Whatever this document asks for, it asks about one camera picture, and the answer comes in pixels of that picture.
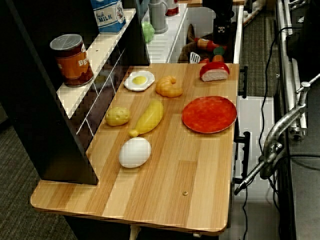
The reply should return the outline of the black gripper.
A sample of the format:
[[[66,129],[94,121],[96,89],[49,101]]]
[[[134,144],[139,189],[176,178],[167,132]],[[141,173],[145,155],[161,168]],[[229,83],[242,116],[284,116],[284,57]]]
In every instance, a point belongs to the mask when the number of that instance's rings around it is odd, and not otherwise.
[[[213,20],[213,32],[214,40],[213,42],[217,45],[227,45],[228,37],[227,35],[231,30],[231,19],[225,16],[217,15]]]

